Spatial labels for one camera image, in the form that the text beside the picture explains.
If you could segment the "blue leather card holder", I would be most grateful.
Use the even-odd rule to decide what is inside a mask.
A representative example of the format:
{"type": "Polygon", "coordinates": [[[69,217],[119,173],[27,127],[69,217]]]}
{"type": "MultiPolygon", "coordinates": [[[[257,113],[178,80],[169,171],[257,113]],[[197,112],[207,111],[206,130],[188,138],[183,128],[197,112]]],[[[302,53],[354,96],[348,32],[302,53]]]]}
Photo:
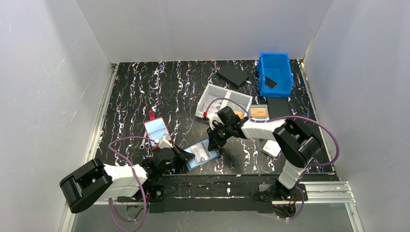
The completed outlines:
{"type": "Polygon", "coordinates": [[[209,139],[205,139],[199,143],[196,143],[190,147],[183,149],[186,152],[192,153],[194,158],[189,160],[186,167],[189,171],[192,171],[220,156],[219,150],[208,151],[209,139]]]}

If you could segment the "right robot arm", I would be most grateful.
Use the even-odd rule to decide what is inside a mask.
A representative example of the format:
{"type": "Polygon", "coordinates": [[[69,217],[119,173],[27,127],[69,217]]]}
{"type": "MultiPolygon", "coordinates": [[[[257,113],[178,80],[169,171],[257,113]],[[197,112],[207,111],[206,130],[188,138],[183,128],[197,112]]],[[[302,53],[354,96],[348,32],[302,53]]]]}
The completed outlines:
{"type": "Polygon", "coordinates": [[[248,116],[240,118],[229,106],[209,117],[207,134],[209,151],[220,149],[231,137],[275,141],[286,158],[276,181],[276,191],[293,190],[312,158],[323,146],[322,140],[303,120],[291,117],[272,121],[248,116]]]}

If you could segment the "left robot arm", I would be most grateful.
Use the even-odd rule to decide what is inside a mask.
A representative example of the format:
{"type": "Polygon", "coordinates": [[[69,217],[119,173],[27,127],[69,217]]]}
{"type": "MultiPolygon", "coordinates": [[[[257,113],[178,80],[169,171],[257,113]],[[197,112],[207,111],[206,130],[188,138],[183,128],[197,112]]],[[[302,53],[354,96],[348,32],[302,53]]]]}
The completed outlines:
{"type": "Polygon", "coordinates": [[[139,192],[146,194],[145,187],[195,158],[193,153],[173,144],[167,134],[153,143],[167,152],[140,164],[129,162],[126,166],[112,166],[100,159],[92,159],[64,177],[59,187],[70,211],[74,214],[83,212],[98,200],[134,197],[139,192]]]}

